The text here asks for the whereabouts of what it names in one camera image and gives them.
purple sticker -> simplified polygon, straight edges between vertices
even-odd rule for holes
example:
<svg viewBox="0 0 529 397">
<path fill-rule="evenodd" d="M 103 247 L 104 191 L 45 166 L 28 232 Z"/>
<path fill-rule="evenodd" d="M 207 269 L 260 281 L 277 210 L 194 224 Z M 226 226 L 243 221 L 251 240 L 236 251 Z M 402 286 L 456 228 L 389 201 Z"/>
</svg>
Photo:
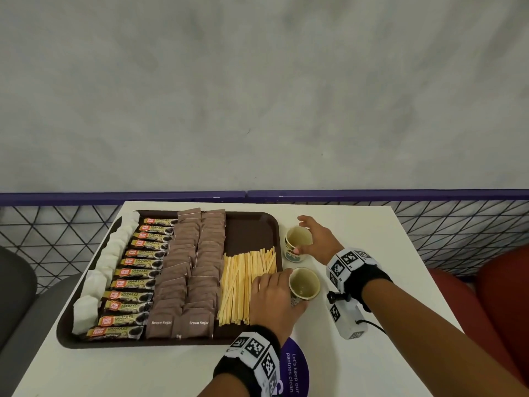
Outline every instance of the purple sticker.
<svg viewBox="0 0 529 397">
<path fill-rule="evenodd" d="M 274 395 L 283 397 L 308 396 L 308 365 L 305 355 L 294 340 L 288 338 L 281 348 L 279 361 L 281 380 L 277 384 Z"/>
</svg>

small paper cup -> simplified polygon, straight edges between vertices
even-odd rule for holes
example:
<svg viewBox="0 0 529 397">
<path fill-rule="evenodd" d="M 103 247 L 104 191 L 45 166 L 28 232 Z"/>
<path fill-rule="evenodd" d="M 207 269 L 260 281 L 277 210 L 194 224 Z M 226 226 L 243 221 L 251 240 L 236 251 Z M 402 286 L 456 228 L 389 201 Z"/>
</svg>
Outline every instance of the small paper cup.
<svg viewBox="0 0 529 397">
<path fill-rule="evenodd" d="M 294 253 L 294 248 L 301 245 L 312 244 L 312 234 L 308 229 L 301 226 L 291 227 L 285 235 L 285 258 L 294 263 L 299 263 L 307 255 Z"/>
<path fill-rule="evenodd" d="M 298 267 L 290 274 L 290 305 L 295 306 L 301 301 L 313 300 L 320 293 L 320 279 L 314 271 L 306 267 Z"/>
</svg>

white table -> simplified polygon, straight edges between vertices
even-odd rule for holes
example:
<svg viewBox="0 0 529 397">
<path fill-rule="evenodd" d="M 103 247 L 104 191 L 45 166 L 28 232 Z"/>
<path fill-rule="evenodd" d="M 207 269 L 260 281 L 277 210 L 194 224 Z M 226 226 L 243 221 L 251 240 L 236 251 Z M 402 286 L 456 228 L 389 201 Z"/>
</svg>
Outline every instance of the white table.
<svg viewBox="0 0 529 397">
<path fill-rule="evenodd" d="M 281 232 L 301 214 L 329 227 L 344 245 L 359 246 L 376 258 L 393 281 L 460 328 L 390 207 L 280 204 L 126 202 L 118 216 L 133 210 L 260 211 L 273 215 Z M 359 339 L 342 339 L 325 307 L 328 280 L 312 258 L 283 267 L 316 269 L 322 292 L 294 327 L 292 338 L 309 365 L 314 396 L 428 396 L 430 393 L 388 337 L 374 327 Z M 376 319 L 365 314 L 367 320 Z M 35 356 L 15 397 L 196 396 L 211 380 L 225 346 L 134 347 L 72 350 L 56 339 L 56 323 Z"/>
</svg>

gray chair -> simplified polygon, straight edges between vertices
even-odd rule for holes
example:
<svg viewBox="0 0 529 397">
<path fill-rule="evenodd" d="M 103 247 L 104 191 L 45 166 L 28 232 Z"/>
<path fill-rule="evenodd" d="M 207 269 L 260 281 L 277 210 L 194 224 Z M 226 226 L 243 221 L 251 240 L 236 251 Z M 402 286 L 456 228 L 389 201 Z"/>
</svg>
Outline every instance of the gray chair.
<svg viewBox="0 0 529 397">
<path fill-rule="evenodd" d="M 13 395 L 81 273 L 35 295 L 36 276 L 31 266 L 2 247 L 0 273 L 10 297 L 0 308 L 7 323 L 0 327 L 0 396 L 8 397 Z"/>
</svg>

brown tray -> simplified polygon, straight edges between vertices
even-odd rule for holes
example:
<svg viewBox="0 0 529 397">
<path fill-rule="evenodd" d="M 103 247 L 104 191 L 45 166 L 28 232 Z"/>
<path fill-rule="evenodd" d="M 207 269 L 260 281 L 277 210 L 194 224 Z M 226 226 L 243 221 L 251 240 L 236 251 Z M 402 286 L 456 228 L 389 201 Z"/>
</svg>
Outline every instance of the brown tray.
<svg viewBox="0 0 529 397">
<path fill-rule="evenodd" d="M 140 222 L 144 218 L 177 218 L 176 211 L 162 210 L 138 210 Z M 117 219 L 110 234 L 115 232 L 121 225 L 121 218 Z M 108 240 L 107 236 L 103 242 L 102 250 Z M 281 264 L 281 241 L 279 237 L 279 225 L 277 220 L 268 213 L 263 212 L 226 212 L 226 240 L 224 241 L 224 252 L 228 256 L 250 251 L 258 251 L 261 248 L 270 249 L 276 247 L 277 271 L 283 270 Z M 94 269 L 99 251 L 94 256 L 90 269 Z M 57 323 L 57 340 L 66 348 L 108 348 L 108 347 L 146 347 L 146 346 L 188 346 L 188 345 L 209 345 L 209 344 L 231 344 L 237 336 L 247 328 L 245 324 L 225 324 L 218 326 L 215 320 L 213 338 L 189 338 L 189 339 L 149 339 L 145 338 L 143 332 L 139 340 L 107 340 L 107 341 L 83 341 L 75 334 L 72 334 L 74 324 L 74 303 L 79 299 L 85 280 L 81 281 L 74 292 L 74 296 L 68 303 L 63 315 Z"/>
</svg>

